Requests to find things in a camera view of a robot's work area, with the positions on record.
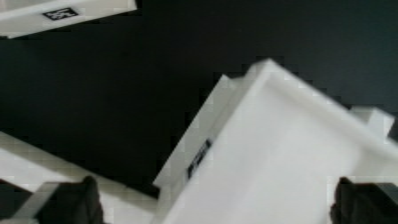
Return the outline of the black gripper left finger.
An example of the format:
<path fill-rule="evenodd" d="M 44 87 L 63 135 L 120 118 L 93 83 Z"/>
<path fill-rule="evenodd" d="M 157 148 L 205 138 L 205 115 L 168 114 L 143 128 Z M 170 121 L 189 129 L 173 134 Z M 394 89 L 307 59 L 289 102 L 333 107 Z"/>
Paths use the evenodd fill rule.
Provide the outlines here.
<path fill-rule="evenodd" d="M 35 216 L 38 224 L 104 224 L 97 182 L 63 182 Z"/>

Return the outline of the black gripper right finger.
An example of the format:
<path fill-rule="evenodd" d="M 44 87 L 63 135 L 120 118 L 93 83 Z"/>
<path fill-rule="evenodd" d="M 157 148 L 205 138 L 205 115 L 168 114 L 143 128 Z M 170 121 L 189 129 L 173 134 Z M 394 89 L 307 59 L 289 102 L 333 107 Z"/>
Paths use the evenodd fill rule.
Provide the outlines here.
<path fill-rule="evenodd" d="M 330 206 L 331 224 L 398 224 L 398 186 L 339 179 Z"/>

